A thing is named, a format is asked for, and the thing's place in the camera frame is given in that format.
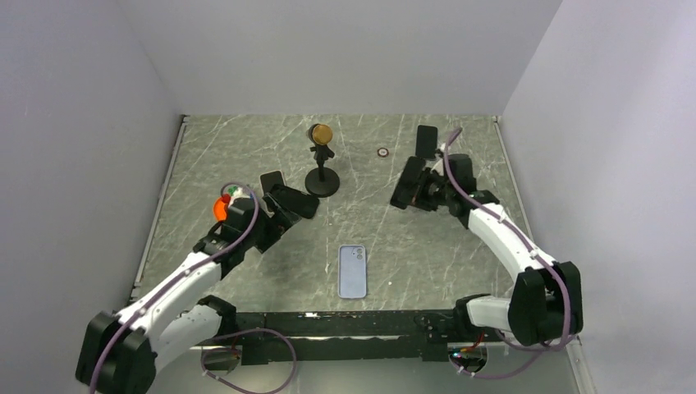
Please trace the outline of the blue smartphone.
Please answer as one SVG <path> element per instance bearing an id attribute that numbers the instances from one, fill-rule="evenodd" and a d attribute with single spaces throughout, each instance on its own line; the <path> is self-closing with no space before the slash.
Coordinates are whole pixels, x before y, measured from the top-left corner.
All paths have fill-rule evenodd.
<path id="1" fill-rule="evenodd" d="M 418 125 L 414 155 L 423 160 L 433 161 L 437 158 L 438 128 L 435 126 Z"/>

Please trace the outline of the black phone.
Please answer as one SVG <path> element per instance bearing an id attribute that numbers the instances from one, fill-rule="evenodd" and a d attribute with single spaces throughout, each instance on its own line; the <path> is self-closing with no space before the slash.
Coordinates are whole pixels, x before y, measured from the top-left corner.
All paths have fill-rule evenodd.
<path id="1" fill-rule="evenodd" d="M 415 156 L 407 159 L 391 195 L 391 206 L 406 209 L 414 203 L 414 199 L 418 194 L 419 179 L 425 168 L 425 163 L 424 159 Z"/>

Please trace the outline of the lilac phone case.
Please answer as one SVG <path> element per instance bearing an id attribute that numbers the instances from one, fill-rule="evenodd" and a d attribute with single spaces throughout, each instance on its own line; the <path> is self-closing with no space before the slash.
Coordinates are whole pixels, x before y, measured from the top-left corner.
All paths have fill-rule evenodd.
<path id="1" fill-rule="evenodd" d="M 367 250 L 362 245 L 342 245 L 338 250 L 338 290 L 342 299 L 363 299 L 368 294 Z"/>

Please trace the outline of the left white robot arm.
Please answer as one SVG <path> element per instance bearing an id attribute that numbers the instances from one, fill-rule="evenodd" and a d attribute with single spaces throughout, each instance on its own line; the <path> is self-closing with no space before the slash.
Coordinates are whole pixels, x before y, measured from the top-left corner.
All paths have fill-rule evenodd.
<path id="1" fill-rule="evenodd" d="M 233 337 L 262 336 L 242 330 L 231 303 L 203 292 L 243 262 L 250 249 L 264 253 L 301 219 L 318 210 L 317 197 L 276 184 L 257 197 L 229 182 L 213 205 L 216 223 L 185 260 L 140 299 L 89 322 L 76 379 L 91 393 L 145 393 L 158 372 L 192 346 Z"/>

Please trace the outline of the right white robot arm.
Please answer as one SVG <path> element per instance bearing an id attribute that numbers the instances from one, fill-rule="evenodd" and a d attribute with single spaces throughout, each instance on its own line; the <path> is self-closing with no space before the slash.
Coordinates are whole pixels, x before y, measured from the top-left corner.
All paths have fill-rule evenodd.
<path id="1" fill-rule="evenodd" d="M 425 211 L 446 207 L 494 253 L 514 283 L 508 298 L 481 294 L 458 300 L 454 333 L 472 341 L 491 328 L 511 333 L 523 346 L 565 345 L 583 327 L 579 270 L 541 251 L 491 191 L 477 189 L 468 156 L 456 154 L 445 164 L 442 174 L 410 157 L 404 173 L 413 177 L 413 194 L 406 203 Z"/>

